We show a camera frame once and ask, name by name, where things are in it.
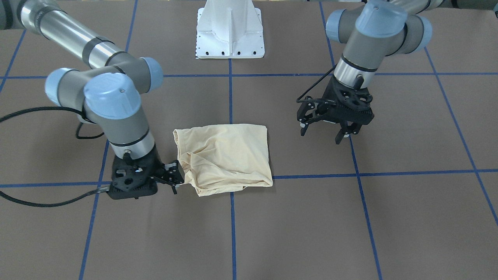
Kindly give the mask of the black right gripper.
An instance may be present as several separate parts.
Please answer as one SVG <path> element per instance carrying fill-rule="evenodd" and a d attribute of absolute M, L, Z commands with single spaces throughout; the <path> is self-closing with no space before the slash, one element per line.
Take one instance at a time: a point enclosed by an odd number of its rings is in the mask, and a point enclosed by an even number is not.
<path fill-rule="evenodd" d="M 107 194 L 112 199 L 127 199 L 151 196 L 157 193 L 157 183 L 171 186 L 177 195 L 180 184 L 185 183 L 185 173 L 178 160 L 162 163 L 157 148 L 145 156 L 132 159 L 129 153 L 123 158 L 114 157 L 112 182 Z"/>

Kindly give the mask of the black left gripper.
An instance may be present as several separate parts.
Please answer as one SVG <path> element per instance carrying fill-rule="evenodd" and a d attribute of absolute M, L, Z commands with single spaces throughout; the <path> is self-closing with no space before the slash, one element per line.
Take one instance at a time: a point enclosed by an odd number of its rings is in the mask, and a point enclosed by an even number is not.
<path fill-rule="evenodd" d="M 335 136 L 335 144 L 339 145 L 344 138 L 357 135 L 361 125 L 368 125 L 375 117 L 370 103 L 372 95 L 365 88 L 348 87 L 332 76 L 321 98 L 307 96 L 299 100 L 297 121 L 300 122 L 300 135 L 304 136 L 311 123 L 327 121 L 342 123 Z"/>

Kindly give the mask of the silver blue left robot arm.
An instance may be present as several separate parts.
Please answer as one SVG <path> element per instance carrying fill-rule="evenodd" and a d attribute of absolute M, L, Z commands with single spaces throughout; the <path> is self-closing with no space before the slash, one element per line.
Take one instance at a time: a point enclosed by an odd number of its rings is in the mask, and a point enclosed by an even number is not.
<path fill-rule="evenodd" d="M 345 44 L 325 77 L 331 75 L 321 98 L 304 92 L 297 98 L 300 134 L 309 125 L 324 121 L 339 124 L 335 143 L 356 135 L 375 117 L 368 85 L 385 57 L 417 52 L 427 46 L 433 34 L 423 11 L 437 8 L 497 11 L 496 0 L 366 0 L 354 10 L 336 10 L 326 21 L 327 37 Z"/>

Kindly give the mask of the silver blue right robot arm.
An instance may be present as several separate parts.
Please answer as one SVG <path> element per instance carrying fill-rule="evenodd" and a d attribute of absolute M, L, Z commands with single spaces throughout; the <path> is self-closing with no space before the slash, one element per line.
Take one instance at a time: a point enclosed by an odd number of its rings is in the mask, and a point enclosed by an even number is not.
<path fill-rule="evenodd" d="M 60 68 L 45 80 L 44 90 L 53 107 L 19 110 L 7 119 L 41 110 L 65 110 L 77 114 L 81 123 L 97 124 L 114 151 L 111 183 L 77 198 L 53 204 L 9 201 L 33 206 L 56 207 L 98 193 L 112 199 L 138 199 L 157 193 L 157 184 L 171 186 L 174 194 L 184 183 L 179 161 L 162 163 L 156 142 L 142 108 L 141 94 L 159 88 L 163 70 L 153 58 L 135 58 L 116 44 L 89 29 L 61 9 L 55 0 L 2 0 L 1 30 L 26 30 L 69 51 L 89 66 L 87 71 Z"/>

